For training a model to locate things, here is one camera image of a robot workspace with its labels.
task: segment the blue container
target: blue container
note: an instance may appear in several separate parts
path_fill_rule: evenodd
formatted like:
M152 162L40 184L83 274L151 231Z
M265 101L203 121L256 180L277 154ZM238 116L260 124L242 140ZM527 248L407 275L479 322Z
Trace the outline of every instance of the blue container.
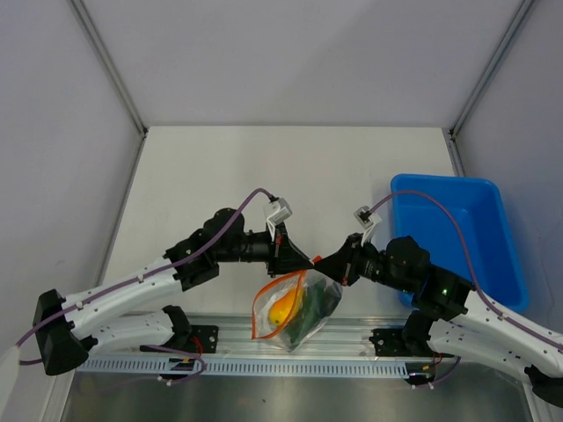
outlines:
M516 312L530 298L510 235L501 194L495 184L480 178L449 178L399 174L391 191L412 189L441 202L464 233L477 280L496 301ZM433 264L471 280L457 232L448 217L432 202L415 196L393 198L395 236L412 236L430 252ZM411 296L400 294L410 306Z

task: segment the plastic bag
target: plastic bag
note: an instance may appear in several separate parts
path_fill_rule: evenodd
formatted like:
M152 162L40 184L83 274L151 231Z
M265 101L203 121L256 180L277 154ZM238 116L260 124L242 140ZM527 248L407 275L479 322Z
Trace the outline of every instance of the plastic bag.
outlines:
M284 275L264 286L252 304L252 339L270 339L292 352L325 325L342 286L314 270Z

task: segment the white wall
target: white wall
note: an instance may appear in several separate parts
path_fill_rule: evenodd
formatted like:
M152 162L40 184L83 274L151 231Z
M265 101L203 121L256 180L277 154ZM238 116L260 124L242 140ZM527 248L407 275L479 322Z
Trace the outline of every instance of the white wall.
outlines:
M530 290L528 315L563 331L563 3L542 0L459 143L501 189Z
M145 123L451 127L520 0L86 0Z
M138 142L65 0L0 2L0 353L40 293L93 283ZM51 381L22 368L2 420L37 420Z

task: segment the purple cable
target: purple cable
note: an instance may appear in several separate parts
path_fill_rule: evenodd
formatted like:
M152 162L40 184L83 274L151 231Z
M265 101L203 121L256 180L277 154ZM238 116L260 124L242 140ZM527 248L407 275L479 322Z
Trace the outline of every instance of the purple cable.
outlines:
M182 266L184 264L187 264L189 262L192 262L194 259L196 259L197 257L199 257L202 253L204 253L207 249L209 249L211 246L213 246L217 240L219 240L219 238L225 234L225 232L229 229L229 227L232 225L233 222L235 222L235 220L237 220L238 216L241 215L241 213L243 212L243 210L246 208L246 206L250 203L250 201L259 193L264 193L270 200L274 198L274 196L268 192L266 189L263 189L261 187L255 189L250 195L248 195L248 197L243 201L242 204L240 204L240 207L238 207L237 211L235 211L235 214L232 215L232 217L225 223L225 225L217 232L216 235L214 235L213 237L211 237L211 239L209 239L209 241L204 244L200 249L198 249L196 252L194 252L192 255L190 255L189 257L186 257L184 259L181 259L180 261L174 262L172 264L168 264L166 266L160 266L159 268L156 268L154 270L148 271L147 273L145 273L143 275L143 278L146 279L148 277L150 277L151 275L155 275L158 273L161 273L162 271L166 271L170 268L175 268L177 266ZM138 282L139 279L137 277L133 277L132 279L129 280L125 280L122 281L121 283L117 283L114 284L113 286L110 286L100 292L97 292L95 295L90 296L87 299L83 300L83 304L88 304L91 303L93 301L95 301L96 299L99 299L102 296L105 295L109 295L110 293L114 292L115 290L119 290L120 288L129 286L133 283ZM36 324L30 331L28 331L26 334L24 334L22 336L22 338L20 340L18 340L18 342L16 343L17 347L21 347L33 334L35 334L38 330L40 330L41 328L43 328L45 325L52 323L54 320L56 320L57 318L60 318L66 314L68 314L69 312L72 312L73 310L78 309L78 306L76 304L69 306L67 309L63 309L60 310L59 312L53 314L52 316L49 316L47 318L45 318L43 321L41 321L40 323ZM30 366L30 365L35 365L37 363L41 363L42 360L41 359L37 359L37 360L20 360L19 361L19 365L21 366Z
M464 250L465 260L467 261L467 266L469 267L469 272L472 275L472 281L473 281L473 285L475 286L475 290L477 291L477 294L479 295L479 297L481 298L483 303L488 308L490 308L498 317L504 317L504 319L509 324L512 324L515 327L519 328L520 330L530 334L533 338L537 338L538 340L543 341L544 343L555 347L556 349L558 349L558 351L560 353L563 351L563 344L558 343L556 341L553 341L550 338L547 338L547 337L539 334L538 332L533 331L531 328L526 327L525 325L523 325L523 324L519 323L518 321L512 319L510 316L503 316L502 311L497 309L494 306L494 304L491 303L491 301L488 300L488 298L485 295L485 292L483 292L483 289L481 288L481 286L479 285L479 282L477 280L477 275L475 274L475 270L473 269L472 259L469 255L469 249L467 248L467 244L465 243L464 234L462 233L461 229L457 225L456 219L453 217L452 214L450 214L450 211L448 211L446 209L446 207L444 205L442 205L440 202L438 202L437 200L432 198L430 195L427 195L423 192L413 191L413 190L396 191L394 193L387 195L382 200L380 200L376 205L374 205L372 207L370 212L375 213L376 210L378 208L380 208L385 202L387 202L388 200L391 200L392 198L395 198L396 196L399 196L399 195L417 195L417 196L420 196L422 198L425 198L425 199L429 200L430 202L434 203L434 205L436 205L437 207L439 207L442 210L442 212L444 214L446 214L446 216L450 219L451 223L454 225L454 228L456 229L457 235L459 236L459 240L460 240L462 248Z
M194 378L197 378L198 376L200 376L207 368L207 363L205 363L205 361L201 358L200 355L193 354L193 353L190 353L190 352L184 352L183 350L177 350L177 349L171 349L171 348L168 348L168 347L162 347L162 346L147 346L147 347L150 347L151 349L154 349L154 350L159 351L159 352L182 354L184 356L187 356L190 359L197 360L198 362L200 362L201 368L197 372L195 372L191 375L187 375L186 377L181 378L181 379L176 380L176 381L170 380L171 385L177 385L177 384L180 384L182 382L191 381ZM131 379L128 379L128 380L125 380L125 381L122 381L122 382L117 382L117 383L110 385L108 387L104 387L103 389L96 389L92 393L86 394L86 393L83 393L80 390L78 392L82 395L92 396L92 395L107 393L109 391L113 391L115 389L118 389L118 388L124 387L126 385L132 384L134 382L148 381L148 380L151 380L151 381L157 380L158 381L159 378L155 378L154 375L139 376L139 377L131 378Z

